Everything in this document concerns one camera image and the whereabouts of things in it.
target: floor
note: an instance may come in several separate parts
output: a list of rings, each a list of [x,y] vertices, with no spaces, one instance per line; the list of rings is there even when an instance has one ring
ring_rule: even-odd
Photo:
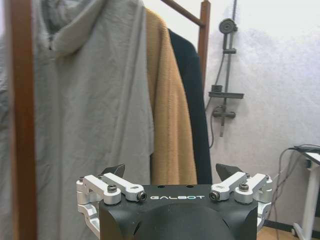
[[[256,238],[257,240],[277,240],[276,230],[269,227],[264,227]],[[294,237],[291,232],[279,230],[279,240],[298,240],[297,237]]]

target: black coat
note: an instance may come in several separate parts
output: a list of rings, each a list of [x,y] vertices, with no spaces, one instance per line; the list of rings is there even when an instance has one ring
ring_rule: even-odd
[[[212,184],[208,129],[199,56],[195,47],[189,41],[171,30],[169,32],[188,102],[197,182],[198,184]]]

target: wall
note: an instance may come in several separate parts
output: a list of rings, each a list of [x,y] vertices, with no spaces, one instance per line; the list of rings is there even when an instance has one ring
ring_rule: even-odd
[[[5,24],[4,24],[4,6],[3,6],[3,0],[0,0],[0,35],[4,32]]]
[[[197,46],[195,25],[159,0],[144,2],[164,18],[169,28]],[[199,16],[201,0],[176,2]],[[223,35],[218,25],[231,17],[233,5],[232,0],[210,2],[206,102],[222,52]],[[216,163],[224,163],[239,166],[250,174],[268,173],[274,177],[283,149],[304,143],[320,144],[319,9],[318,0],[238,1],[239,32],[234,41],[238,53],[232,58],[229,90],[245,93],[245,97],[228,101],[228,109],[235,111],[237,117],[226,121],[223,138],[219,137],[220,120],[214,120],[212,168]],[[208,112],[220,103],[212,101]],[[217,174],[213,174],[214,182],[218,182]],[[279,222],[300,223],[308,177],[301,161],[278,201]]]

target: gray hooded coat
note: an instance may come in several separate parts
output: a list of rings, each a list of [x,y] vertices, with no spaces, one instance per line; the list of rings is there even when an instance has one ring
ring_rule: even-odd
[[[125,179],[150,183],[145,9],[141,0],[33,3],[38,239],[97,239],[77,212],[77,179],[124,163]],[[0,240],[7,240],[12,229],[3,50],[0,44]]]

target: clothes rack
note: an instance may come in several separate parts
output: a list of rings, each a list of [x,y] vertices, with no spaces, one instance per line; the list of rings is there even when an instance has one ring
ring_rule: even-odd
[[[200,19],[173,0],[161,0],[199,26],[198,54],[205,86],[210,24],[208,0]],[[13,239],[37,239],[32,0],[5,0],[6,67],[10,101]]]
[[[202,70],[202,90],[204,91],[205,83],[206,83],[211,4],[208,0],[204,0],[201,3],[201,12],[200,12],[200,19],[199,19],[173,0],[161,0],[161,1],[199,26],[198,55],[200,58],[200,64],[201,64],[201,70]]]

